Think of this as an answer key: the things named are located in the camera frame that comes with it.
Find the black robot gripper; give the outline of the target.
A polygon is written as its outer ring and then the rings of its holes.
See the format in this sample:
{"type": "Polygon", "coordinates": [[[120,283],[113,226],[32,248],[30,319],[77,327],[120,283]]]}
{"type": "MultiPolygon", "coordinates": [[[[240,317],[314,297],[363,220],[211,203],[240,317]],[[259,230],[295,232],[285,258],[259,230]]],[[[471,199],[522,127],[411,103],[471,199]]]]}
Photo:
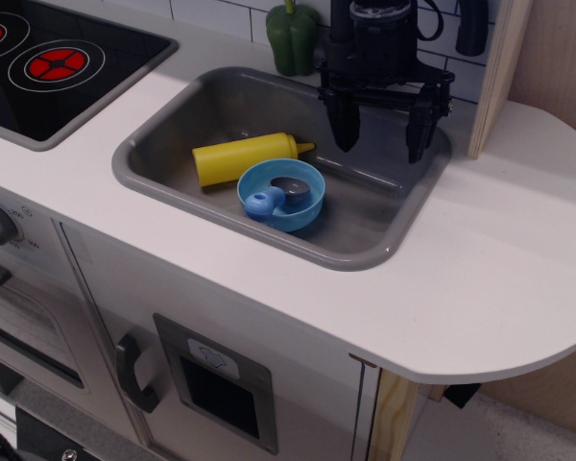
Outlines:
{"type": "Polygon", "coordinates": [[[351,150],[359,139],[359,106],[408,112],[408,162],[421,160],[438,121],[452,110],[454,75],[421,62],[418,45],[444,31],[433,1],[437,27],[425,36],[416,1],[333,1],[331,30],[320,64],[319,97],[326,107],[336,145],[351,150]]]}

